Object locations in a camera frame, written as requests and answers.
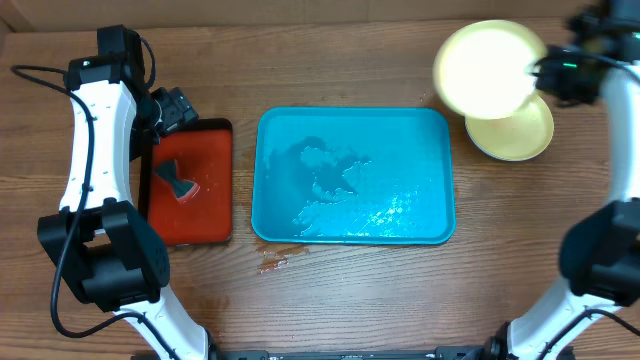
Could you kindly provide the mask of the yellow plate top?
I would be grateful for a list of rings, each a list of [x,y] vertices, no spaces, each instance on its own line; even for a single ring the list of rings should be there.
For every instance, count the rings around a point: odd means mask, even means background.
[[[534,95],[506,118],[481,120],[466,117],[465,127],[471,141],[483,153],[509,162],[538,156],[554,135],[553,115],[539,95]]]

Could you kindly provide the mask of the yellow plate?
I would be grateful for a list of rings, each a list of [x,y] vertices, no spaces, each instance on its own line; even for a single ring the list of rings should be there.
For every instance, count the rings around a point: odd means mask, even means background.
[[[483,153],[509,162],[538,156],[554,135],[553,115],[539,95],[534,95],[506,118],[481,120],[466,117],[465,127],[471,141]]]
[[[509,117],[534,95],[531,68],[545,55],[542,40],[519,23],[475,22],[452,34],[438,50],[434,85],[440,99],[460,115]]]

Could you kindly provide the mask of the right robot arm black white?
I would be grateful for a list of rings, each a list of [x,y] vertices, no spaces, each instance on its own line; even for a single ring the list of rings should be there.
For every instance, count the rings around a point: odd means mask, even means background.
[[[639,299],[639,2],[606,0],[570,18],[573,41],[551,45],[535,86],[563,107],[606,105],[610,184],[606,204],[564,236],[560,276],[471,359],[571,359],[569,343]]]

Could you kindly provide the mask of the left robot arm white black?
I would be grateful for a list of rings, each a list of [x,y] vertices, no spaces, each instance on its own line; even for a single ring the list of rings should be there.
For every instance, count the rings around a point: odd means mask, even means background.
[[[37,227],[56,267],[55,329],[84,338],[125,320],[159,359],[214,358],[209,332],[169,285],[166,246],[131,199],[131,142],[164,123],[166,91],[151,92],[143,61],[125,53],[75,59],[62,75],[74,111],[70,174],[58,213]]]

